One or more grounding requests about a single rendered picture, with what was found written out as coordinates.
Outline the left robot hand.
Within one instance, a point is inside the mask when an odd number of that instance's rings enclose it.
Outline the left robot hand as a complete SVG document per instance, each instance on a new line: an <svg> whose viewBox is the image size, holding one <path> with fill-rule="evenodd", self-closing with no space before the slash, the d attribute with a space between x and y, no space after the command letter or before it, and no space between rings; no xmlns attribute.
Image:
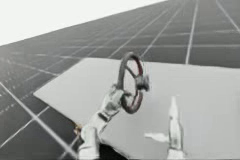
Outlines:
<svg viewBox="0 0 240 160"><path fill-rule="evenodd" d="M115 116L122 107L121 98L124 95L130 95L130 93L118 89L116 85L113 84L103 98L100 112L107 118Z"/></svg>

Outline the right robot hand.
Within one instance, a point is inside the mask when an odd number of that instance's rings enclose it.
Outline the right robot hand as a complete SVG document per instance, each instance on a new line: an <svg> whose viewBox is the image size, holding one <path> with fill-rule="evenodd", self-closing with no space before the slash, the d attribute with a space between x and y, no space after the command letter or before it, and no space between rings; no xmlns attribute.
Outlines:
<svg viewBox="0 0 240 160"><path fill-rule="evenodd" d="M183 149L183 132L179 119L179 110L175 96L171 97L171 105L169 108L169 131L164 133L145 133L145 138L151 138L158 142L168 142L169 146L174 150Z"/></svg>

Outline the dark steering wheel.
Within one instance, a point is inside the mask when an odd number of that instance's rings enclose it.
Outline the dark steering wheel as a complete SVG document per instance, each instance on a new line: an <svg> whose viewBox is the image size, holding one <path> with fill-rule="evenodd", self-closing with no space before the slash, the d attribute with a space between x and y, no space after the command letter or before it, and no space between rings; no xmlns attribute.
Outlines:
<svg viewBox="0 0 240 160"><path fill-rule="evenodd" d="M149 76L144 73L139 55L128 52L123 56L119 67L117 88L124 91L121 98L123 109L129 114L136 113L143 101L143 92L150 90Z"/></svg>

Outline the grey table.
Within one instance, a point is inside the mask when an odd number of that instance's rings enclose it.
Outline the grey table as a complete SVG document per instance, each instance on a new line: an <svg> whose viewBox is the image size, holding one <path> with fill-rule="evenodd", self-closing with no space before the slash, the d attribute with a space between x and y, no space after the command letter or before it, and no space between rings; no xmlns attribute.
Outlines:
<svg viewBox="0 0 240 160"><path fill-rule="evenodd" d="M85 58L34 95L79 125L99 109L117 81L120 62ZM134 114L120 111L101 140L130 159L167 157L168 144L147 133L169 133L175 99L189 159L240 159L240 69L146 62L150 90Z"/></svg>

